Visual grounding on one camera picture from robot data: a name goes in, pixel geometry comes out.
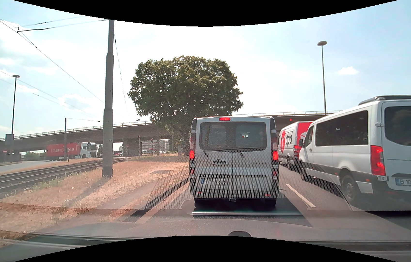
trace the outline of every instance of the windshield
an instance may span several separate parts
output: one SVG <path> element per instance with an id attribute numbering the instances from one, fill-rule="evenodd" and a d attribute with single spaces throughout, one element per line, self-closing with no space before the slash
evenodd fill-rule
<path id="1" fill-rule="evenodd" d="M 411 243 L 411 0 L 339 8 L 0 0 L 0 259 L 42 233 Z"/>

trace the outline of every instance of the door handle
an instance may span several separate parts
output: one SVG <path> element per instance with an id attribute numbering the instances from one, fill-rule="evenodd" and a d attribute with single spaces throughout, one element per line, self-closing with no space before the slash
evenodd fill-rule
<path id="1" fill-rule="evenodd" d="M 226 160 L 221 160 L 221 159 L 217 159 L 213 162 L 213 164 L 216 165 L 225 165 L 226 164 Z"/>

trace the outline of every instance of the road sign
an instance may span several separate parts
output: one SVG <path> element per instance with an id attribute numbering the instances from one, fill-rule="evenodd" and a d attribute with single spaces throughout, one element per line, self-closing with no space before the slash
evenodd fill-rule
<path id="1" fill-rule="evenodd" d="M 4 145 L 5 146 L 11 146 L 14 141 L 14 134 L 5 134 L 4 137 Z"/>

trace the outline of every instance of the white van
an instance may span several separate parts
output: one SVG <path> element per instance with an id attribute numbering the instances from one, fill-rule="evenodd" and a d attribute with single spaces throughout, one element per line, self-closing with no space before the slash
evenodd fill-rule
<path id="1" fill-rule="evenodd" d="M 273 118 L 194 118 L 189 157 L 190 189 L 197 203 L 263 199 L 275 206 L 278 152 Z"/>
<path id="2" fill-rule="evenodd" d="M 411 96 L 379 96 L 317 119 L 300 145 L 302 180 L 337 184 L 349 203 L 411 203 Z"/>
<path id="3" fill-rule="evenodd" d="M 298 164 L 301 147 L 300 139 L 306 138 L 307 129 L 312 121 L 294 122 L 280 130 L 278 135 L 278 156 L 282 164 L 286 164 L 289 170 L 294 170 Z"/>

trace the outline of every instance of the tire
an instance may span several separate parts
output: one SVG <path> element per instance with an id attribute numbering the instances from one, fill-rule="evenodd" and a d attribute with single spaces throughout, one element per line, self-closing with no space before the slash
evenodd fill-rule
<path id="1" fill-rule="evenodd" d="M 290 162 L 290 158 L 286 157 L 286 167 L 288 168 L 288 170 L 292 171 L 293 170 L 293 165 Z"/>
<path id="2" fill-rule="evenodd" d="M 266 207 L 274 207 L 277 204 L 277 199 L 264 199 Z"/>
<path id="3" fill-rule="evenodd" d="M 310 177 L 307 174 L 306 169 L 303 167 L 303 165 L 301 164 L 301 180 L 305 181 L 305 182 L 310 182 L 312 180 L 312 177 Z"/>
<path id="4" fill-rule="evenodd" d="M 342 179 L 342 194 L 350 205 L 360 207 L 359 205 L 362 204 L 362 193 L 353 176 L 350 174 L 344 176 Z"/>

